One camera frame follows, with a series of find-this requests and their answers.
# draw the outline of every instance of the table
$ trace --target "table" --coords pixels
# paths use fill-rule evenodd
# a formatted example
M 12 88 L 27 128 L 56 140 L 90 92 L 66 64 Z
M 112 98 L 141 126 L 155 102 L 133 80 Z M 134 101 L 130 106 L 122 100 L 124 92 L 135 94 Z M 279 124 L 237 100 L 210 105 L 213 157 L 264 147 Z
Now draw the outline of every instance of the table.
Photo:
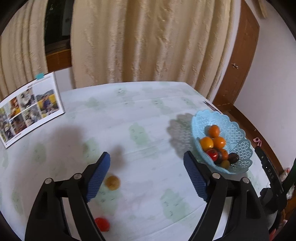
M 191 118 L 209 109 L 206 99 L 186 83 L 132 82 L 61 93 L 66 113 L 37 128 L 7 150 L 0 146 L 0 210 L 24 240 L 35 197 L 47 177 L 70 178 L 107 151 L 107 175 L 121 187 L 101 186 L 89 203 L 94 218 L 106 217 L 110 240 L 188 240 L 206 203 L 198 197 L 183 165 L 194 152 Z M 253 154 L 247 176 L 256 192 L 269 185 Z M 67 199 L 70 231 L 79 238 Z M 223 234 L 230 201 L 226 201 L 215 238 Z

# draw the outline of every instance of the red tomato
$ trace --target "red tomato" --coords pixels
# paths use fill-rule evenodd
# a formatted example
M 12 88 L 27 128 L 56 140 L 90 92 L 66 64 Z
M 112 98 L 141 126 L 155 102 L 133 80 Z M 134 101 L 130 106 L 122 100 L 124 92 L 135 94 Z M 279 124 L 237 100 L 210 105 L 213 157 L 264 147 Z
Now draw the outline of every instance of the red tomato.
M 209 149 L 207 152 L 206 152 L 210 158 L 213 160 L 213 161 L 216 161 L 218 159 L 218 152 L 217 150 L 215 149 Z
M 107 232 L 110 229 L 110 224 L 107 219 L 105 218 L 96 218 L 94 220 L 96 222 L 96 225 L 98 226 L 99 230 L 101 232 Z

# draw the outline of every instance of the door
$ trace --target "door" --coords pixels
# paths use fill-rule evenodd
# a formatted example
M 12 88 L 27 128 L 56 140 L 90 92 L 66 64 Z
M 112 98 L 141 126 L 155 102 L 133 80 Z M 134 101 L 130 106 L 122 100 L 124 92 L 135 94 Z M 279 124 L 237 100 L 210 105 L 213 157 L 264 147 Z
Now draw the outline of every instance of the door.
M 220 111 L 230 110 L 249 72 L 259 36 L 259 24 L 242 0 L 237 38 L 225 76 L 213 101 Z

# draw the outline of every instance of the blue plastic basket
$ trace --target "blue plastic basket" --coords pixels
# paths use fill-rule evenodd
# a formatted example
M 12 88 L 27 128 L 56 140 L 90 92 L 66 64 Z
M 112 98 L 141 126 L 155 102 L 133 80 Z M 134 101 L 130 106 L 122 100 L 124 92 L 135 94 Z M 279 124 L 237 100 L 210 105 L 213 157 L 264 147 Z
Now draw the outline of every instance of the blue plastic basket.
M 206 136 L 207 128 L 211 125 L 219 126 L 220 136 L 226 140 L 224 149 L 227 150 L 228 153 L 235 152 L 240 157 L 239 161 L 232 164 L 228 170 L 215 165 L 213 160 L 200 146 L 199 140 Z M 240 174 L 246 172 L 252 165 L 250 159 L 253 155 L 251 142 L 246 139 L 244 130 L 240 129 L 236 122 L 231 122 L 227 115 L 223 115 L 218 111 L 198 111 L 196 115 L 192 117 L 191 128 L 197 151 L 206 164 L 214 168 L 217 172 L 233 175 Z

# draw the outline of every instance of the ribbed blue pad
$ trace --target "ribbed blue pad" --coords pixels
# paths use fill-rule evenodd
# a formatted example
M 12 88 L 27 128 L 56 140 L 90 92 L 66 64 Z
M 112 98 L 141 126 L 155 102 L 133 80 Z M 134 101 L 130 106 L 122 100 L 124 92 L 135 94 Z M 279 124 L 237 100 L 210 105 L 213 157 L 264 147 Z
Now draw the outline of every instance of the ribbed blue pad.
M 106 154 L 102 160 L 102 162 L 98 165 L 97 169 L 94 171 L 94 174 L 92 175 L 89 185 L 87 187 L 87 195 L 86 195 L 86 201 L 89 202 L 92 198 L 94 198 L 99 189 L 100 186 L 107 174 L 107 171 L 110 167 L 110 155 Z
M 208 201 L 207 184 L 188 154 L 183 158 L 184 166 L 199 197 Z

